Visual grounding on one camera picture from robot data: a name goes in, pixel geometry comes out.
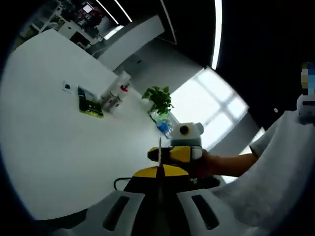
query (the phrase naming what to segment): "window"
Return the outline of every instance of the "window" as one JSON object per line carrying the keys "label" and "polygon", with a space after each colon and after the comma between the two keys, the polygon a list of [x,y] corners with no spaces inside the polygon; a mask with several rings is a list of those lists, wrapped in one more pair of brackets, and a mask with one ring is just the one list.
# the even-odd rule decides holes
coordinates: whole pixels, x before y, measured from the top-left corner
{"label": "window", "polygon": [[202,146],[210,150],[247,111],[246,103],[212,69],[201,70],[171,94],[179,123],[202,123]]}
{"label": "window", "polygon": [[105,40],[108,40],[111,36],[113,36],[114,34],[116,34],[118,31],[120,31],[124,26],[117,26],[116,28],[114,28],[112,31],[110,31],[105,37]]}

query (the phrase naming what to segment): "ceiling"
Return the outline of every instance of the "ceiling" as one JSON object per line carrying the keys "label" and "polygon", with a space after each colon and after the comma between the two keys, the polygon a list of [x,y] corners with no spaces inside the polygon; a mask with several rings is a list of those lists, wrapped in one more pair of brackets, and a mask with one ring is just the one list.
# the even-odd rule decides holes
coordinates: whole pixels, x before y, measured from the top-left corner
{"label": "ceiling", "polygon": [[[114,0],[99,0],[120,25],[128,18]],[[177,42],[177,50],[202,66],[207,66],[214,46],[215,7],[213,0],[198,0],[198,4],[182,0],[118,0],[132,20],[159,15],[165,29],[160,38],[170,44]],[[176,40],[163,8],[169,16]]]}
{"label": "ceiling", "polygon": [[[100,0],[117,18],[129,23],[114,0]],[[174,43],[160,0],[119,0],[136,20],[158,14]],[[210,66],[215,36],[214,0],[163,0],[177,40],[174,46],[201,66]],[[285,110],[294,110],[301,92],[301,62],[313,61],[308,29],[311,13],[303,0],[222,1],[222,35],[217,73],[245,100],[258,125],[268,128]]]}

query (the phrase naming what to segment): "white shirt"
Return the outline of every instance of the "white shirt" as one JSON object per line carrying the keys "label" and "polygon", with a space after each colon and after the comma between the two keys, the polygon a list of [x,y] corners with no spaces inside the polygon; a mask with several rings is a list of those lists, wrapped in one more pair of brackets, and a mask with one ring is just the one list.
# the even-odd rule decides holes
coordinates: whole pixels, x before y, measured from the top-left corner
{"label": "white shirt", "polygon": [[258,161],[234,182],[212,189],[249,226],[249,235],[267,234],[290,212],[315,162],[315,126],[302,125],[286,111],[251,145]]}

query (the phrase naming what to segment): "hand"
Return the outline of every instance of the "hand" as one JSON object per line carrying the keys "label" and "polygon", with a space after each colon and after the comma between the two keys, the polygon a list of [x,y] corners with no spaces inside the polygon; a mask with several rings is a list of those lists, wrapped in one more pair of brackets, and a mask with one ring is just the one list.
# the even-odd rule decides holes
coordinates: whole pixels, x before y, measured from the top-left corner
{"label": "hand", "polygon": [[193,160],[187,169],[191,178],[201,178],[208,174],[215,175],[217,172],[219,157],[211,155],[207,150],[202,150],[202,156]]}

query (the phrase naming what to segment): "yellow toy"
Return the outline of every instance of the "yellow toy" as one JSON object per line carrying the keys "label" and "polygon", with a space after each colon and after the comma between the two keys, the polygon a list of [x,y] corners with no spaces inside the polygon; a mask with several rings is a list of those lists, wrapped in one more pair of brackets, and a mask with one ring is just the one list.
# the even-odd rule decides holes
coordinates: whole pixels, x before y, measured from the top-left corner
{"label": "yellow toy", "polygon": [[[176,125],[171,134],[171,146],[161,148],[162,164],[189,163],[202,156],[201,123],[180,123]],[[158,148],[153,147],[148,152],[148,158],[158,161]]]}

